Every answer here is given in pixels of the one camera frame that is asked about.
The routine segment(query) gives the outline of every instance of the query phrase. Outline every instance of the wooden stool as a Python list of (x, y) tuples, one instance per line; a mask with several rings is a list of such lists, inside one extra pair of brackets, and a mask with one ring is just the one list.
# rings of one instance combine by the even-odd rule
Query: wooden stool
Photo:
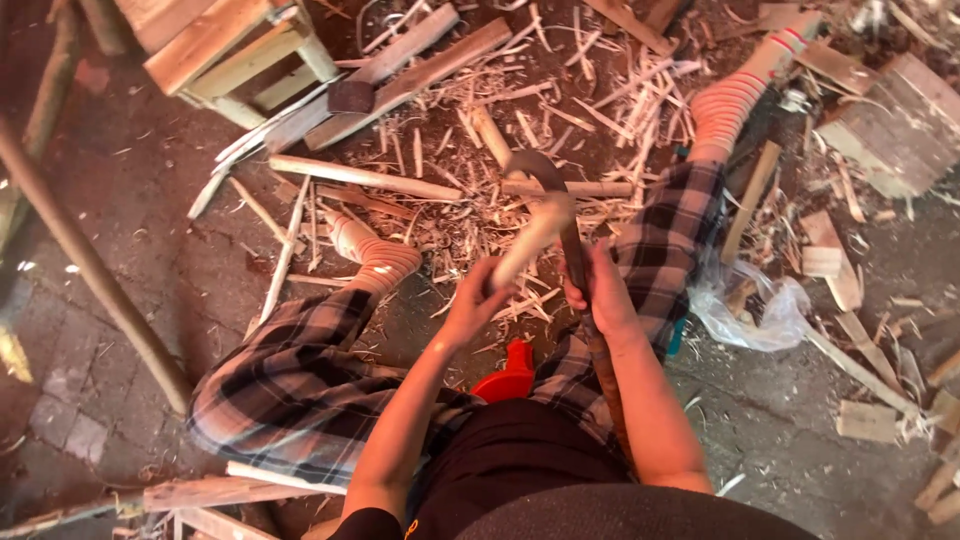
[[(132, 19), (133, 5), (146, 1), (119, 0), (118, 4), (131, 21), (137, 38), (156, 47), (157, 40), (162, 39), (157, 37), (157, 29)], [(290, 7), (276, 4), (280, 2), (282, 0), (216, 0), (143, 65), (163, 93), (178, 96), (197, 108), (216, 110), (224, 118), (251, 130), (267, 120), (263, 111), (276, 107), (299, 89), (290, 91), (292, 88), (283, 84), (290, 77), (284, 76), (284, 80), (254, 99), (255, 104), (263, 106), (263, 111), (236, 97), (236, 88), (271, 65), (297, 53), (304, 62), (304, 67), (295, 72), (301, 78), (305, 70), (309, 70), (312, 79), (321, 82), (337, 75), (337, 66), (314, 33), (301, 0)], [(166, 4), (162, 17), (167, 19), (173, 17), (176, 10), (196, 9), (179, 0), (166, 0)], [(217, 63), (264, 20), (274, 27)], [(148, 49), (148, 43), (142, 44)]]

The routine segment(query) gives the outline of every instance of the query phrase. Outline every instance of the red and white striped sock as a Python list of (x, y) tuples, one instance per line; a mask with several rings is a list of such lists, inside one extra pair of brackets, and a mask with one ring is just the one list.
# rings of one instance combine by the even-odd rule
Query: red and white striped sock
[(417, 248), (381, 239), (341, 212), (328, 210), (325, 216), (333, 248), (362, 265), (350, 287), (370, 291), (379, 301), (420, 268), (423, 259)]
[(767, 36), (740, 69), (693, 98), (690, 114), (697, 129), (691, 153), (698, 146), (714, 146), (730, 154), (756, 101), (816, 36), (820, 18), (820, 12), (801, 13), (789, 26)]

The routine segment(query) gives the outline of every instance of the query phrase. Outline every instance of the plastic bag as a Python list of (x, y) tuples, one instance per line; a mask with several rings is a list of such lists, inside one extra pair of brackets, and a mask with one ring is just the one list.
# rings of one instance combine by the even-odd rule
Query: plastic bag
[[(724, 299), (743, 280), (756, 282), (757, 293), (766, 308), (757, 326), (736, 320)], [(764, 353), (796, 347), (804, 339), (808, 326), (804, 313), (810, 299), (793, 278), (771, 282), (759, 268), (737, 260), (733, 266), (721, 265), (716, 250), (704, 252), (700, 279), (689, 287), (690, 311), (707, 327), (713, 339)]]

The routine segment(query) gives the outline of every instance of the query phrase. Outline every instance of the red object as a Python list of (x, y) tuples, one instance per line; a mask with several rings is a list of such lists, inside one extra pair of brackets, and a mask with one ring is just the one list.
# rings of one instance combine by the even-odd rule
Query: red object
[(534, 383), (534, 348), (515, 338), (507, 345), (507, 367), (477, 382), (470, 393), (487, 403), (525, 398)]

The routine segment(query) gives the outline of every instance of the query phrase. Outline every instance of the striped sock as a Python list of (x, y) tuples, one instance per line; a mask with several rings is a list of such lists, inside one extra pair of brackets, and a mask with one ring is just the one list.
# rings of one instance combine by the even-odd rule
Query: striped sock
[(693, 98), (690, 113), (697, 130), (691, 152), (716, 146), (730, 154), (760, 95), (816, 36), (820, 17), (820, 12), (801, 13), (787, 28), (767, 36), (740, 69)]
[(379, 238), (366, 227), (335, 210), (328, 210), (326, 228), (333, 248), (362, 266), (350, 286), (386, 296), (423, 262), (417, 248)]

